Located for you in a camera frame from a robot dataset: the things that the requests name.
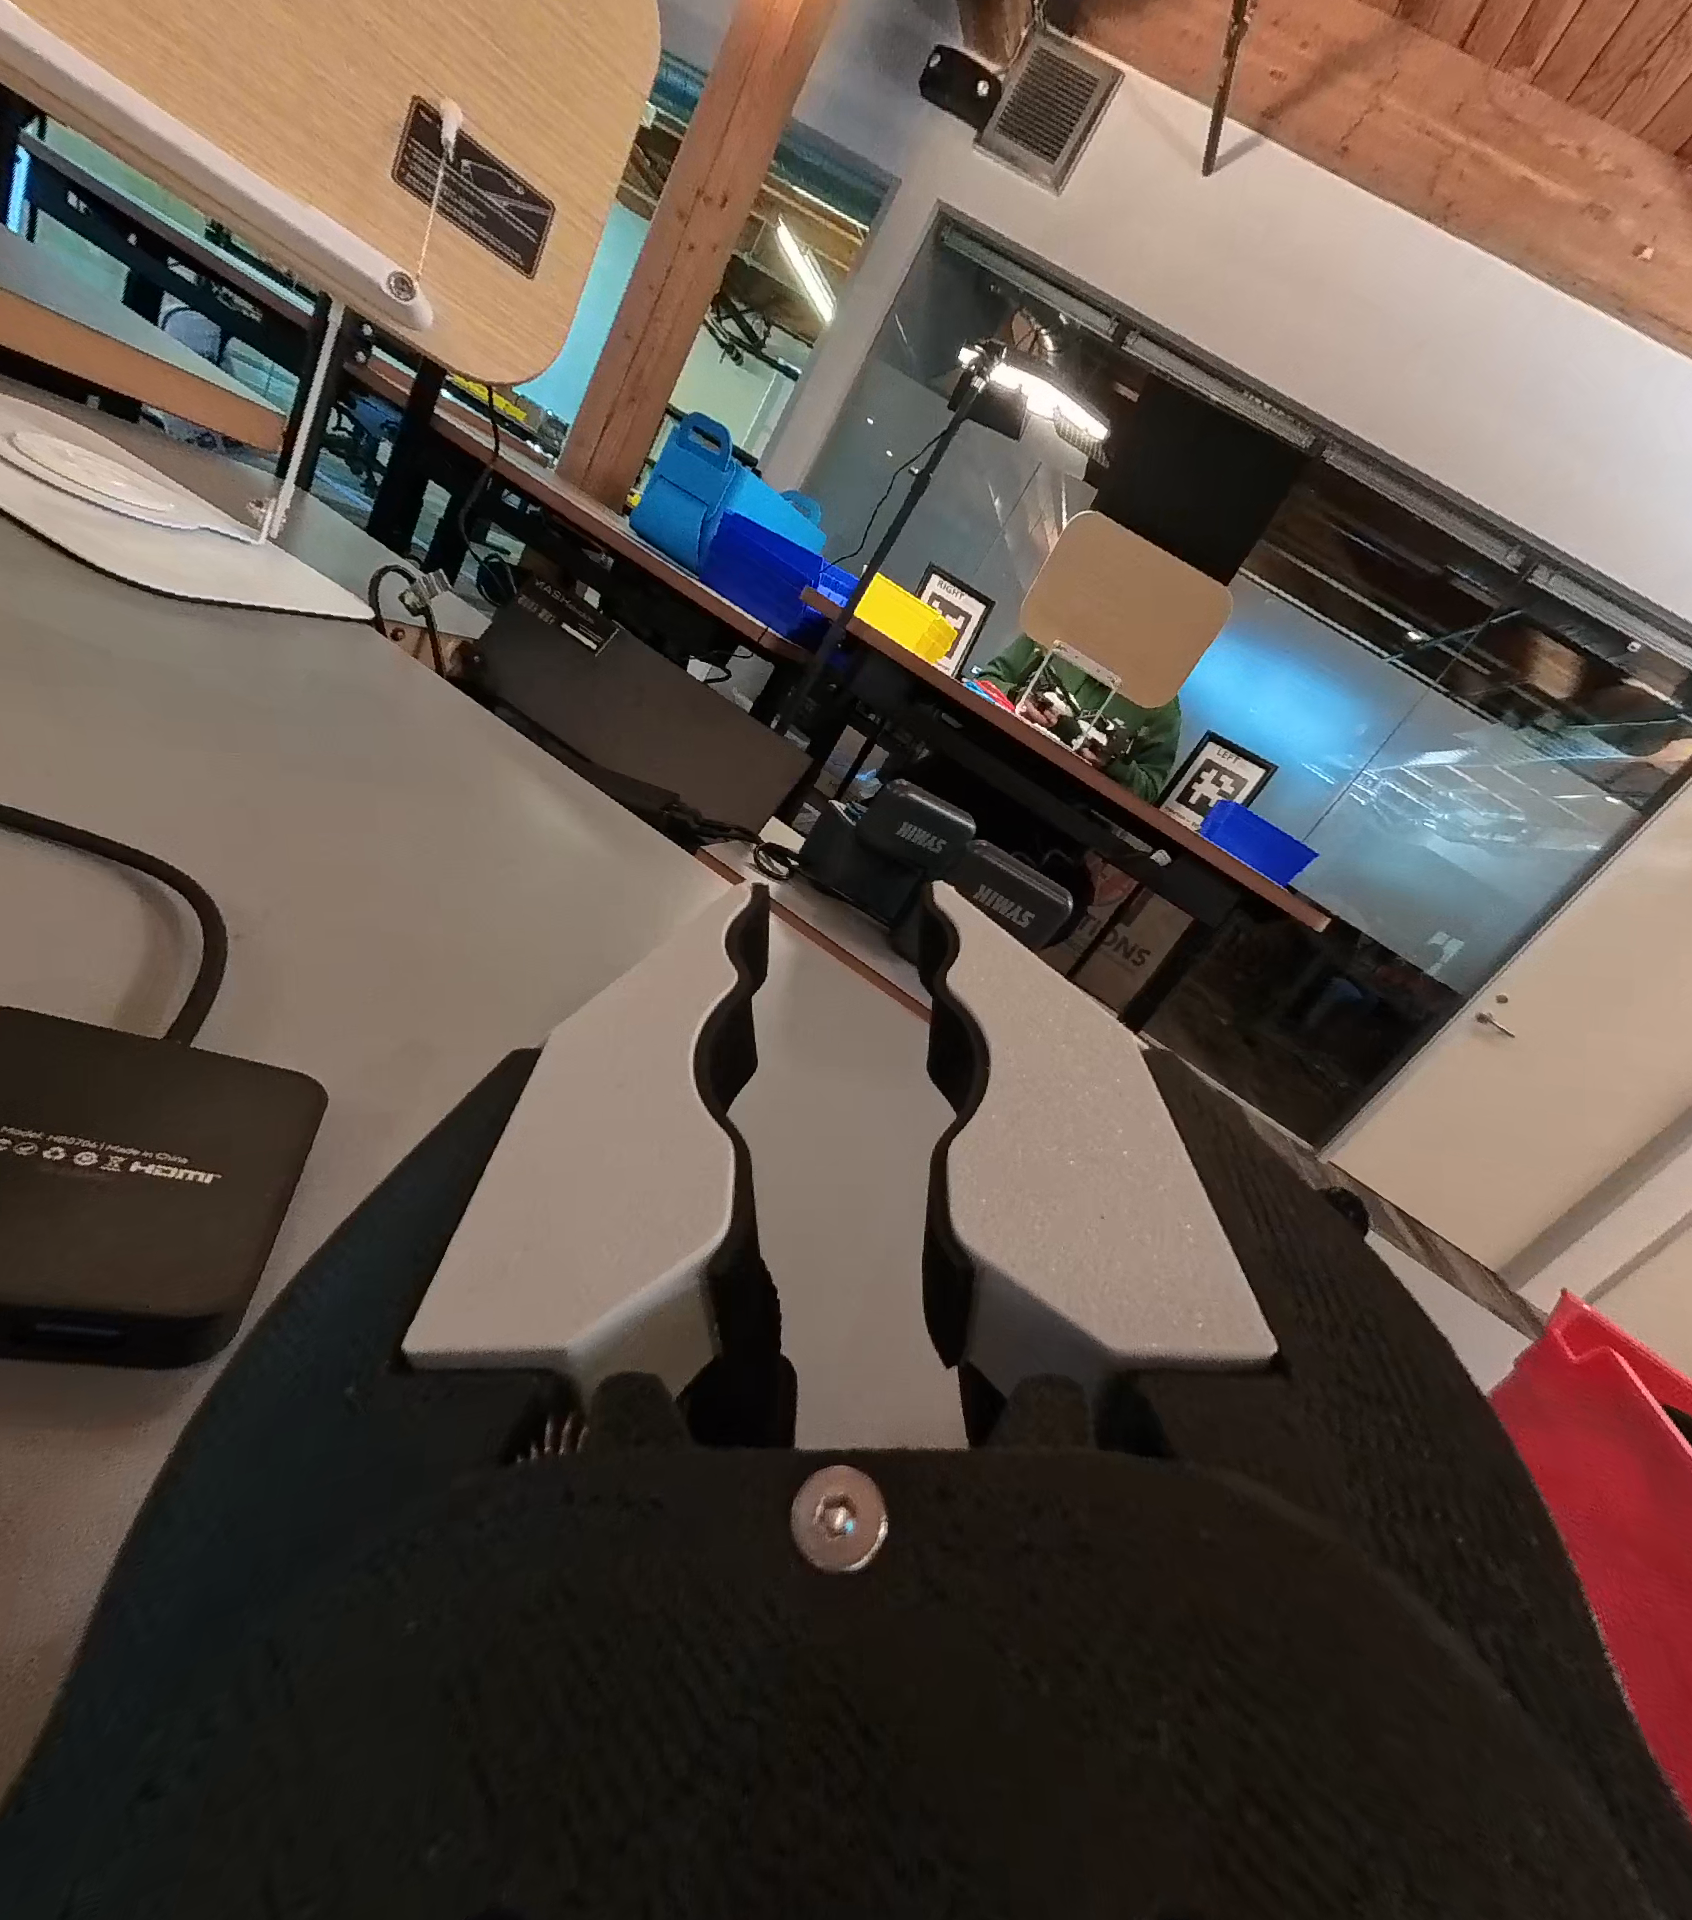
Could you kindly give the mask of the wooden post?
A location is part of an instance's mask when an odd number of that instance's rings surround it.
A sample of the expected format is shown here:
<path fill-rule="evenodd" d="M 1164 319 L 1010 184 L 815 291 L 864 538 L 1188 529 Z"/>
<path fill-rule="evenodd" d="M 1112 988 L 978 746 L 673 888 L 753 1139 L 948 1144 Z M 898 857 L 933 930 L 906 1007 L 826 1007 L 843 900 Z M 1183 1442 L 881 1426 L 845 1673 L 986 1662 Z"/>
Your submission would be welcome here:
<path fill-rule="evenodd" d="M 692 341 L 820 57 L 836 1 L 738 1 L 560 455 L 610 513 L 663 432 Z"/>

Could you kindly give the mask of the black hdmi hub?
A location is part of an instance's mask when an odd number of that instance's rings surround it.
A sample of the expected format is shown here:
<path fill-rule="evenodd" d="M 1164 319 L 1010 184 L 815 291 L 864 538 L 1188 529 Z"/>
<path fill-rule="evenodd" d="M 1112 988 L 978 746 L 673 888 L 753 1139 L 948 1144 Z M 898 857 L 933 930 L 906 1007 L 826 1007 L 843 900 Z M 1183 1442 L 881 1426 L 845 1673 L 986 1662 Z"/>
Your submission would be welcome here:
<path fill-rule="evenodd" d="M 222 1351 L 327 1112 L 297 1069 L 0 1006 L 0 1359 Z"/>

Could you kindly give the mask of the grey desk mat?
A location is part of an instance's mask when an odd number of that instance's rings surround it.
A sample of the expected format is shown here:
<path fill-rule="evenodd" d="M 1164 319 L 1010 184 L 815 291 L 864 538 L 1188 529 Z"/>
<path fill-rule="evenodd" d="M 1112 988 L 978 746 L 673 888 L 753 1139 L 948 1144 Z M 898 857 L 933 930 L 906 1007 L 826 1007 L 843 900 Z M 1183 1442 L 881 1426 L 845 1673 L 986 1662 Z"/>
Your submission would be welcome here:
<path fill-rule="evenodd" d="M 68 558 L 186 604 L 368 622 L 278 539 L 98 429 L 0 394 L 0 513 Z"/>

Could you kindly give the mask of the long wooden work table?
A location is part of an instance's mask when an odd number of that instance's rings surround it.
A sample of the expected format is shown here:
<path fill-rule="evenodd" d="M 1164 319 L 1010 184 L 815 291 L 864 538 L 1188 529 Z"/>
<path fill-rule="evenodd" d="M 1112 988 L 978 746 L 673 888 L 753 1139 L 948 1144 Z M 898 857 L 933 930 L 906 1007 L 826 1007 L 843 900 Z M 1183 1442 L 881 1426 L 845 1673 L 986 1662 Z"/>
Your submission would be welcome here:
<path fill-rule="evenodd" d="M 520 457 L 508 446 L 494 449 L 489 415 L 438 365 L 425 362 L 420 373 L 409 375 L 397 360 L 385 360 L 373 347 L 349 347 L 339 384 L 343 392 L 363 390 L 400 407 L 402 423 L 394 448 L 414 468 L 420 487 L 447 484 L 447 448 L 467 465 L 491 461 L 507 489 L 537 502 L 576 539 L 613 554 L 718 622 L 740 646 L 768 658 L 777 672 L 766 699 L 771 718 L 786 718 L 791 708 L 804 701 L 803 693 L 792 691 L 788 674 L 811 662 L 811 649 L 706 587 L 701 577 L 638 538 L 626 516 L 579 492 L 543 461 Z M 1054 832 L 1082 849 L 1099 852 L 1139 890 L 1166 900 L 1191 917 L 1191 926 L 1161 954 L 1119 1010 L 1130 1029 L 1144 1029 L 1234 926 L 1279 920 L 1317 937 L 1333 930 L 1335 917 L 1315 900 L 1142 801 L 1111 773 L 1026 725 L 983 691 L 940 674 L 859 617 L 850 620 L 846 634 L 843 683 L 852 708 L 895 723 L 933 751 L 984 778 L 1038 813 Z"/>

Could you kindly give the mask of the red storage bin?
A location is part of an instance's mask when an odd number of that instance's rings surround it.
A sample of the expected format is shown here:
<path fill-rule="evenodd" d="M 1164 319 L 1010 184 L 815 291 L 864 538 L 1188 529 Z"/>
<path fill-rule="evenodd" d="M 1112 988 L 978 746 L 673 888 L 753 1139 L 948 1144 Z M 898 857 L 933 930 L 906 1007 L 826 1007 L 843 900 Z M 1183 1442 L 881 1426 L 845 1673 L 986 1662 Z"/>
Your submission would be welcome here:
<path fill-rule="evenodd" d="M 1488 1398 L 1692 1825 L 1692 1378 L 1564 1292 Z"/>

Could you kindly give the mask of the framed printed tag sign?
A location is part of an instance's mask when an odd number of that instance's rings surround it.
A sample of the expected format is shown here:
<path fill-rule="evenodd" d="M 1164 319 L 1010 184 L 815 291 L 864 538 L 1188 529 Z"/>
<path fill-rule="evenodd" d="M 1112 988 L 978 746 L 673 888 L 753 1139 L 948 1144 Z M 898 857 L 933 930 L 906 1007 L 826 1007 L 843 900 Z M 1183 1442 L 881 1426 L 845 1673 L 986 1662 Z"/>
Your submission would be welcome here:
<path fill-rule="evenodd" d="M 1198 830 L 1218 804 L 1252 805 L 1279 773 L 1279 763 L 1220 731 L 1205 731 L 1188 748 L 1159 807 Z"/>
<path fill-rule="evenodd" d="M 995 597 L 938 563 L 925 567 L 917 594 L 933 612 L 951 624 L 955 639 L 938 666 L 942 672 L 960 678 L 995 612 Z"/>

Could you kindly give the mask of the wall air vent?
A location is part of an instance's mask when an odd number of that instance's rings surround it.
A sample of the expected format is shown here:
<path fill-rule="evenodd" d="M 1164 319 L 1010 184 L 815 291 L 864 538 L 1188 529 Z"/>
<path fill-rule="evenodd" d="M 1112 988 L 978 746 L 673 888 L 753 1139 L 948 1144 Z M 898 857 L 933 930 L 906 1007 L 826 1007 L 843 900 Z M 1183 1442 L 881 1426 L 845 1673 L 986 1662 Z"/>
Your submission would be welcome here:
<path fill-rule="evenodd" d="M 1036 20 L 1004 71 L 1000 103 L 977 134 L 978 152 L 1059 195 L 1119 95 L 1124 70 Z"/>

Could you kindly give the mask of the black wall screen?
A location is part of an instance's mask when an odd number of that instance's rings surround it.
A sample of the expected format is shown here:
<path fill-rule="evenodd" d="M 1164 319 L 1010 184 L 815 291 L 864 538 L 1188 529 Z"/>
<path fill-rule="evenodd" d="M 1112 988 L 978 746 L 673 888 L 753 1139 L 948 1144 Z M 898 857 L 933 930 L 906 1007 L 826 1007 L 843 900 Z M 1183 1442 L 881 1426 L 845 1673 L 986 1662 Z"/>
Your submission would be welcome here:
<path fill-rule="evenodd" d="M 1094 511 L 1229 585 L 1310 461 L 1309 441 L 1147 379 L 1112 419 Z"/>

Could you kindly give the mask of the black metal hanger bracket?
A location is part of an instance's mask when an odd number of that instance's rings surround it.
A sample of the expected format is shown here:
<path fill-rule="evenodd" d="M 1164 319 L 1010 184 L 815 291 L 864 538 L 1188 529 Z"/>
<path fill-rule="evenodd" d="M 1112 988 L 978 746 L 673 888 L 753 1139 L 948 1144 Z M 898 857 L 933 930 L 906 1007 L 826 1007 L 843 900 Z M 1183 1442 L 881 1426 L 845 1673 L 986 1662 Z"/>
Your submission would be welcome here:
<path fill-rule="evenodd" d="M 1198 174 L 1208 179 L 1214 175 L 1220 158 L 1220 143 L 1225 125 L 1229 120 L 1229 109 L 1233 103 L 1233 94 L 1238 78 L 1238 68 L 1245 51 L 1246 38 L 1251 34 L 1255 14 L 1258 11 L 1258 1 L 1238 0 L 1229 4 L 1229 16 L 1225 23 L 1220 57 L 1217 79 L 1213 87 L 1210 113 L 1206 124 L 1206 134 L 1201 150 Z"/>

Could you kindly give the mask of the black equipment case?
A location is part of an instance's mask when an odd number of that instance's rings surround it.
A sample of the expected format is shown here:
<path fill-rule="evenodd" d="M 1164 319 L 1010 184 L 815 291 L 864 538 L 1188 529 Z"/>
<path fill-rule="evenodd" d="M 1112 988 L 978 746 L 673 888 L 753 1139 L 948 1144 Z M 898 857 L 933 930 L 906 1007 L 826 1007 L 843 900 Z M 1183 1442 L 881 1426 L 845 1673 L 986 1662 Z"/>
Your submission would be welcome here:
<path fill-rule="evenodd" d="M 643 638 L 582 638 L 530 601 L 461 656 L 459 687 L 596 792 L 684 848 L 750 840 L 807 751 Z"/>

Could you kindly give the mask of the small blue bin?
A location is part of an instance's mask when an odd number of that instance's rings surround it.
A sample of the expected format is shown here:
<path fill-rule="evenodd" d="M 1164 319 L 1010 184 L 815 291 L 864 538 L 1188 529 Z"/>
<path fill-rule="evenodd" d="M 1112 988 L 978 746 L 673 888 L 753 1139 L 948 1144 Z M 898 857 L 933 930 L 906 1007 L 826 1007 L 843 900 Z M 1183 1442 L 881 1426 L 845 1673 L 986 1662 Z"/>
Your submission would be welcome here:
<path fill-rule="evenodd" d="M 1315 848 L 1255 807 L 1220 798 L 1203 815 L 1198 834 L 1271 883 L 1290 890 L 1317 859 Z"/>

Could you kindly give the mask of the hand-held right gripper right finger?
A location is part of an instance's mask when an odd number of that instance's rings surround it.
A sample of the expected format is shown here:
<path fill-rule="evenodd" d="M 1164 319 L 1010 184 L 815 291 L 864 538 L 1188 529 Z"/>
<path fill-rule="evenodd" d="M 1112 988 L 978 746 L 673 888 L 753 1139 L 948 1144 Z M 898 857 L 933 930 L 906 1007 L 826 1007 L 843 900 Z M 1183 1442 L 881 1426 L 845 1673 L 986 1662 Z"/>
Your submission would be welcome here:
<path fill-rule="evenodd" d="M 1062 1380 L 1252 1375 L 1277 1338 L 1144 1044 L 947 880 L 920 906 L 923 1307 L 966 1403 Z"/>

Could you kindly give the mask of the wooden rounded board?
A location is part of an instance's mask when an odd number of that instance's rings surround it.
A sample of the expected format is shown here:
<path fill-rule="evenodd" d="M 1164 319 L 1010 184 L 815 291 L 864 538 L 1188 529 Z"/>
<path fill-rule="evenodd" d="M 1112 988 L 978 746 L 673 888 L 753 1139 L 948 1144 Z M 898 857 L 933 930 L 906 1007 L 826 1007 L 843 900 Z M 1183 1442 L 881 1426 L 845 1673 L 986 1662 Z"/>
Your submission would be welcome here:
<path fill-rule="evenodd" d="M 1099 510 L 1072 516 L 1026 587 L 1020 630 L 1091 660 L 1135 708 L 1173 703 L 1234 612 L 1223 582 Z"/>
<path fill-rule="evenodd" d="M 18 84 L 508 385 L 564 347 L 659 57 L 653 1 L 0 4 Z"/>

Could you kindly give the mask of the black light stand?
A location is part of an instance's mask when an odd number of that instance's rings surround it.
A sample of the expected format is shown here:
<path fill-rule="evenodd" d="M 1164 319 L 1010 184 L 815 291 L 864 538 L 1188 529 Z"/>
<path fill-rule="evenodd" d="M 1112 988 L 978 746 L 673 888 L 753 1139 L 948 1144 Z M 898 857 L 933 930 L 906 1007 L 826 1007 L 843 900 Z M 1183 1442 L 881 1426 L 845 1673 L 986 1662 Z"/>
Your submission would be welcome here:
<path fill-rule="evenodd" d="M 1059 370 L 1051 360 L 1038 360 L 1029 351 L 1010 347 L 1007 338 L 988 338 L 970 347 L 955 370 L 955 385 L 948 398 L 948 419 L 944 427 L 928 441 L 923 454 L 906 461 L 909 485 L 883 538 L 872 545 L 864 565 L 855 577 L 855 587 L 840 604 L 824 601 L 830 612 L 828 624 L 815 642 L 800 678 L 783 693 L 771 716 L 771 729 L 786 735 L 819 683 L 823 681 L 830 656 L 846 639 L 848 628 L 859 614 L 874 580 L 883 571 L 892 548 L 898 543 L 909 519 L 918 511 L 931 494 L 938 468 L 957 443 L 966 425 L 978 422 L 996 429 L 1007 440 L 1020 440 L 1026 434 L 1026 419 L 1034 414 L 1051 419 L 1054 415 L 1054 398 L 1070 399 L 1067 384 L 1057 379 Z"/>

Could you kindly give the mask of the blue handled caddy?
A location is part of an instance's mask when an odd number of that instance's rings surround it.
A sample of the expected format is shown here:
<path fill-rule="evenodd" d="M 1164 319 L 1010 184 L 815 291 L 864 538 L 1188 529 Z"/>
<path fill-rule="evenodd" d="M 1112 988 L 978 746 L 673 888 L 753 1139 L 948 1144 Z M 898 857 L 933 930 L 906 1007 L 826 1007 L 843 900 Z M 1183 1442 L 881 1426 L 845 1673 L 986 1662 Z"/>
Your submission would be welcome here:
<path fill-rule="evenodd" d="M 738 457 L 729 425 L 691 412 L 675 422 L 633 502 L 629 527 L 673 563 L 702 573 L 722 523 L 738 516 L 813 554 L 826 548 L 820 505 L 781 492 Z"/>

